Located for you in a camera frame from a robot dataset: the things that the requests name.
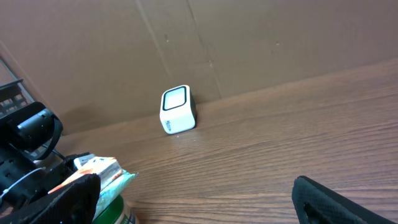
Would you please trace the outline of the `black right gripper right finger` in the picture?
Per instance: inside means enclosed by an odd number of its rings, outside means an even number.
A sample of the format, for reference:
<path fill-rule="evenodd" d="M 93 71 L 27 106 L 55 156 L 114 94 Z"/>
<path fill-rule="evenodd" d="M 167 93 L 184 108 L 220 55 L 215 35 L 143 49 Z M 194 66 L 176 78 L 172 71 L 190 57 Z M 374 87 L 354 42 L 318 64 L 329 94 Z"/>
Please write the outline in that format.
<path fill-rule="evenodd" d="M 394 224 L 303 175 L 294 181 L 292 201 L 300 224 Z"/>

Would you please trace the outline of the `orange tissue pack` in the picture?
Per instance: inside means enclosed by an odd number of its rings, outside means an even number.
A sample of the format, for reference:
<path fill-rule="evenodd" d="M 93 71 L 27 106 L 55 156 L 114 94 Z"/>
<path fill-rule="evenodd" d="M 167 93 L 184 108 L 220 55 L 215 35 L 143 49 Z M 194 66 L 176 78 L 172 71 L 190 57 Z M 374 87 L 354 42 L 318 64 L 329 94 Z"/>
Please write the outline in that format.
<path fill-rule="evenodd" d="M 101 190 L 107 187 L 123 173 L 123 169 L 115 157 L 94 157 L 68 177 L 60 185 L 49 191 L 52 192 L 72 183 L 86 174 L 97 174 L 101 179 Z"/>

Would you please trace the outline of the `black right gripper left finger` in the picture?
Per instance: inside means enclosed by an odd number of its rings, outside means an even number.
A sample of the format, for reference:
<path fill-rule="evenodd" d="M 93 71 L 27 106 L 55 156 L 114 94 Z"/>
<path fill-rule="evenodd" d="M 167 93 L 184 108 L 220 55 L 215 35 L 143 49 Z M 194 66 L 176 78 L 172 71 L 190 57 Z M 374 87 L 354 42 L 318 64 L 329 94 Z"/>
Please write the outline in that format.
<path fill-rule="evenodd" d="M 1 218 L 1 224 L 91 224 L 101 179 L 86 174 L 51 194 Z"/>

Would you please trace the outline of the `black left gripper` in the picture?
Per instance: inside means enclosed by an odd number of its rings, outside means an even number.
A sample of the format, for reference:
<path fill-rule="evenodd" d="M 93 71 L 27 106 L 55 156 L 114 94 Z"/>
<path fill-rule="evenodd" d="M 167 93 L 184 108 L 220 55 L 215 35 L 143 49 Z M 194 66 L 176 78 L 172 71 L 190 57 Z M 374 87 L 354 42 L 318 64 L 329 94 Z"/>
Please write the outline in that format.
<path fill-rule="evenodd" d="M 1 118 L 1 147 L 26 158 L 45 159 L 63 131 L 59 118 L 41 102 L 33 102 Z"/>

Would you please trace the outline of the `teal wet wipes pack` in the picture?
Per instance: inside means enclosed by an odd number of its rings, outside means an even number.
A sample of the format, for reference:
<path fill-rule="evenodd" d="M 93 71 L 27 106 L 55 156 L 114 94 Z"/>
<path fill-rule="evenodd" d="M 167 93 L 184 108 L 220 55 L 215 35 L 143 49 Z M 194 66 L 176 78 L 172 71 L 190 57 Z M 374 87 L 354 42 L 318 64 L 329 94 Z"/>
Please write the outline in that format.
<path fill-rule="evenodd" d="M 130 174 L 123 170 L 122 174 L 108 184 L 100 193 L 96 204 L 96 211 L 93 220 L 97 218 L 110 203 L 130 184 L 137 176 L 137 173 Z"/>

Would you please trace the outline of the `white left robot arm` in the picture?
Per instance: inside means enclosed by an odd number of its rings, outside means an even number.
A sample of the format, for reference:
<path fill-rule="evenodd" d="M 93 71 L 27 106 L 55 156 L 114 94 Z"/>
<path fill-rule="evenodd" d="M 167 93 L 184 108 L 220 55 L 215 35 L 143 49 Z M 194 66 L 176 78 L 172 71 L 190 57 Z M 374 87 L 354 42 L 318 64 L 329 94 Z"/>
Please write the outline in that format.
<path fill-rule="evenodd" d="M 1 118 L 1 202 L 19 209 L 74 173 L 55 150 L 62 131 L 59 118 L 40 102 Z"/>

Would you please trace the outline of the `green lid jar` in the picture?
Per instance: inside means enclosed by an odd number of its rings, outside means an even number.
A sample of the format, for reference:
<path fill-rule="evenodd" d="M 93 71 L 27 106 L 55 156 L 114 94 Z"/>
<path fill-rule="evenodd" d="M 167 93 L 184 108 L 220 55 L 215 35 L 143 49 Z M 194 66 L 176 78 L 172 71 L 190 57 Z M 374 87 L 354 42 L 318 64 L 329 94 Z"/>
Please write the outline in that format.
<path fill-rule="evenodd" d="M 92 224 L 139 224 L 132 208 L 118 195 Z"/>

